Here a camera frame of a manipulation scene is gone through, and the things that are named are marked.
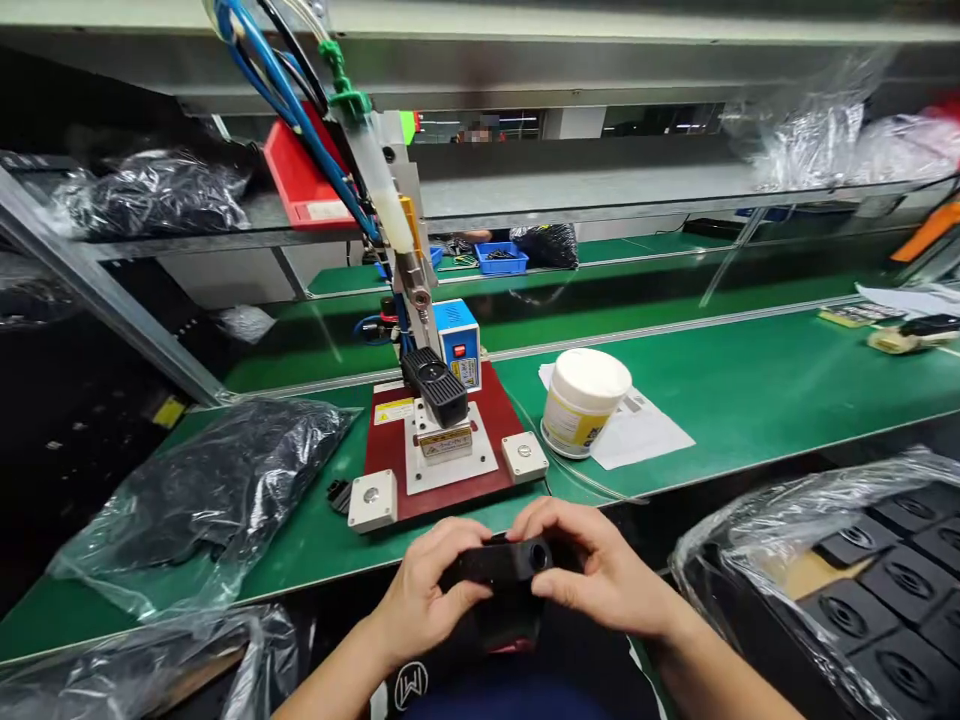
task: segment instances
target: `green clip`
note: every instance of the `green clip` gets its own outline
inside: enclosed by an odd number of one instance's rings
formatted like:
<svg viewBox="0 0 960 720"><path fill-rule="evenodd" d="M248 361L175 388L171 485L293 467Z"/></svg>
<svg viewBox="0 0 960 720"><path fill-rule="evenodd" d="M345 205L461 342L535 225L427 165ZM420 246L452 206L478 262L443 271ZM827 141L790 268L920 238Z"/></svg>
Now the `green clip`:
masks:
<svg viewBox="0 0 960 720"><path fill-rule="evenodd" d="M343 52L336 40L324 40L320 43L320 57L326 60L333 73L333 87L336 93L328 98L331 105L339 108L353 122L359 123L364 116L373 110L370 97L360 90L355 90L350 78L344 70L346 63Z"/></svg>

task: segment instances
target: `red base plate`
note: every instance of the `red base plate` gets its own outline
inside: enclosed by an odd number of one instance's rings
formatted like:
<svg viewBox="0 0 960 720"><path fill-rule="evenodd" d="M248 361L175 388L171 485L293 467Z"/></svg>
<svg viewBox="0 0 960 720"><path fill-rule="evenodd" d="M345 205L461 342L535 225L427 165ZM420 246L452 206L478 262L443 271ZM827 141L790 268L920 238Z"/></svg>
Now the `red base plate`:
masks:
<svg viewBox="0 0 960 720"><path fill-rule="evenodd" d="M520 419L500 384L500 378L489 362L483 364L483 388L467 396L468 402L477 403L480 417L483 418L490 445L497 457L497 469L485 475L477 475L436 490L407 495L407 462L404 447L403 423L410 418L402 418L382 425L374 425L374 413L370 413L370 427L367 434L367 460L364 472L379 472L391 469L397 477L397 522L426 515L438 510L453 507L490 493L514 487L513 479L507 470L507 461L503 456L503 438L523 432ZM409 387L397 388L375 393L373 405L413 397Z"/></svg>

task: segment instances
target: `paper document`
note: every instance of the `paper document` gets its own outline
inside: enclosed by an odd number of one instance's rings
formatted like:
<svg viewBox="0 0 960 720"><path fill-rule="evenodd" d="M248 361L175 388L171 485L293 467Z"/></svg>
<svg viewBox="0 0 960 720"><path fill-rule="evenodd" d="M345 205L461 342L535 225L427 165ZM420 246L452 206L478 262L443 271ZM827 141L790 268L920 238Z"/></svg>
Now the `paper document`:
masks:
<svg viewBox="0 0 960 720"><path fill-rule="evenodd" d="M926 315L960 315L960 292L943 285L887 290L868 288L857 283L857 292L870 302L906 311L908 320Z"/></svg>
<svg viewBox="0 0 960 720"><path fill-rule="evenodd" d="M541 365L539 375L549 389L553 363ZM604 470L613 470L692 445L693 438L632 387L607 421L592 455Z"/></svg>

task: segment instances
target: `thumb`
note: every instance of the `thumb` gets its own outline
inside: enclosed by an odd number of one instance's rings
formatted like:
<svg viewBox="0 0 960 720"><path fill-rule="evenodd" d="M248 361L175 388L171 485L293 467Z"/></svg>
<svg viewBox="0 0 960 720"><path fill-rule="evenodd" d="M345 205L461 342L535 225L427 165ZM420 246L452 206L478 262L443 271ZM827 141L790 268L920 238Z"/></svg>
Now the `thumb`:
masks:
<svg viewBox="0 0 960 720"><path fill-rule="evenodd" d="M530 591L537 597L581 612L588 613L593 605L590 578L569 570L551 568L535 575Z"/></svg>
<svg viewBox="0 0 960 720"><path fill-rule="evenodd" d="M442 624L453 627L470 608L491 597L493 590L486 585L461 580L437 600L436 613Z"/></svg>

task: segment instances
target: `red plastic bin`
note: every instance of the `red plastic bin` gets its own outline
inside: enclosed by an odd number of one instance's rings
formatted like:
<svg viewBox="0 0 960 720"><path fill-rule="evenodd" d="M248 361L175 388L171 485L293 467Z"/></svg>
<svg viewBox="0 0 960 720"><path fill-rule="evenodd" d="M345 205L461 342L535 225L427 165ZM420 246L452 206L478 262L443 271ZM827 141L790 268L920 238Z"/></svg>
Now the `red plastic bin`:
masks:
<svg viewBox="0 0 960 720"><path fill-rule="evenodd" d="M344 167L343 158L319 122L313 108L304 104L313 127L327 152ZM270 174L280 194L290 224L296 230L338 230L357 227L347 206L314 165L294 132L277 120L264 146Z"/></svg>

